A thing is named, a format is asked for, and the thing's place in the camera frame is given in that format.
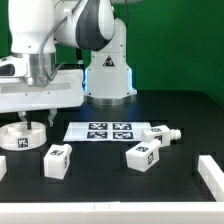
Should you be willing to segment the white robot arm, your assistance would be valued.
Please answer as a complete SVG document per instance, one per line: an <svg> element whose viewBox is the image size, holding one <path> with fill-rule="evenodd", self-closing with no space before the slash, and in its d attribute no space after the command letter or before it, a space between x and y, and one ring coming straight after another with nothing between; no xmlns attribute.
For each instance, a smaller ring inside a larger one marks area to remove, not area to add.
<svg viewBox="0 0 224 224"><path fill-rule="evenodd" d="M11 55L0 59L0 113L120 104L133 98L126 28L113 0L8 0ZM86 71L56 63L56 46L92 52Z"/></svg>

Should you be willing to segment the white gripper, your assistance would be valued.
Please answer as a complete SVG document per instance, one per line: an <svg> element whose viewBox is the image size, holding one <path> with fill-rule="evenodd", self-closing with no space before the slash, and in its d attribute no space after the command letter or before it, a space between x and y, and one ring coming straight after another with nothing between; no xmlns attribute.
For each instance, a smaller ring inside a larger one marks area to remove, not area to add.
<svg viewBox="0 0 224 224"><path fill-rule="evenodd" d="M55 79L46 86L29 86L22 83L0 84L0 113L19 112L22 122L31 130L26 111L50 109L48 123L54 125L57 108L78 107L84 101L83 71L59 70Z"/></svg>

